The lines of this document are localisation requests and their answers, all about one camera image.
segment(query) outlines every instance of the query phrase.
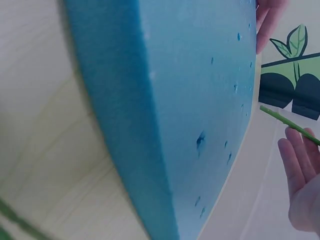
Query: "green leaf graphic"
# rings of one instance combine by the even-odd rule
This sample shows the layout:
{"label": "green leaf graphic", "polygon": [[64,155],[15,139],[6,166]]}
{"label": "green leaf graphic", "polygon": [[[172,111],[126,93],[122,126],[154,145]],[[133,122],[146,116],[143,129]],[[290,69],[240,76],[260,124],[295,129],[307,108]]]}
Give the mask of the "green leaf graphic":
{"label": "green leaf graphic", "polygon": [[287,37],[287,46],[291,52],[291,57],[301,57],[308,44],[308,32],[305,25],[300,24],[292,30]]}
{"label": "green leaf graphic", "polygon": [[273,43],[275,48],[279,51],[279,53],[284,56],[286,59],[291,58],[291,52],[288,49],[287,45],[285,45],[282,41],[277,39],[270,38],[270,41]]}

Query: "blue foam board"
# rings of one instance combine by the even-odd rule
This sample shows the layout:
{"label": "blue foam board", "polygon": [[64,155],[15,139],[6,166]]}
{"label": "blue foam board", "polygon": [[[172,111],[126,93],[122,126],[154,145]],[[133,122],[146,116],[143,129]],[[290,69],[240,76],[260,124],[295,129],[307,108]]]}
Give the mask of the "blue foam board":
{"label": "blue foam board", "polygon": [[251,0],[65,0],[106,145],[153,240],[195,240],[251,114]]}

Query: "green wire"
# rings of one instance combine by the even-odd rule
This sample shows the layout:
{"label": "green wire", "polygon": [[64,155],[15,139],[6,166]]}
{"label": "green wire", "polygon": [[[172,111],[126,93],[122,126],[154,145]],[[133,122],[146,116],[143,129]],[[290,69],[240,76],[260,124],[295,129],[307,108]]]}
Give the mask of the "green wire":
{"label": "green wire", "polygon": [[36,240],[53,240],[46,234],[37,230],[37,228],[19,217],[15,211],[0,197],[0,213],[10,222],[17,224],[23,231]]}
{"label": "green wire", "polygon": [[290,121],[289,119],[285,118],[284,116],[280,115],[279,113],[272,111],[271,109],[260,106],[260,110],[263,112],[271,115],[272,117],[278,119],[279,121],[283,122],[285,125],[288,125],[290,128],[297,130],[299,133],[301,133],[306,138],[310,139],[312,142],[314,142],[316,145],[320,146],[320,140],[316,139],[314,136],[312,136],[309,132],[304,130],[302,127],[298,126],[294,122]]}
{"label": "green wire", "polygon": [[0,239],[1,240],[15,240],[1,225],[0,225]]}

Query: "human hand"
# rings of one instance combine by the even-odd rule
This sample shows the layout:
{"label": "human hand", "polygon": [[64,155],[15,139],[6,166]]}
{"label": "human hand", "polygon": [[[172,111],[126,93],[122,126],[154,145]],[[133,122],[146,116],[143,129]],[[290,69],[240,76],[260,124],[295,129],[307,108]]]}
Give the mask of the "human hand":
{"label": "human hand", "polygon": [[259,54],[267,45],[271,34],[287,8],[289,0],[257,0],[256,27],[259,30],[256,36],[256,53]]}
{"label": "human hand", "polygon": [[278,141],[289,190],[289,220],[300,231],[320,234],[320,152],[316,144],[292,129]]}

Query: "wooden floor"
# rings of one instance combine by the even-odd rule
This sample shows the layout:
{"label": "wooden floor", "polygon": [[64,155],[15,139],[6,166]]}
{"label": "wooden floor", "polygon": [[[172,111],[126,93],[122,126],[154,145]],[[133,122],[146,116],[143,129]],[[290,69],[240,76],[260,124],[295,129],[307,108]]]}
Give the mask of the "wooden floor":
{"label": "wooden floor", "polygon": [[58,1],[0,1],[0,196],[61,240],[146,240],[69,42]]}

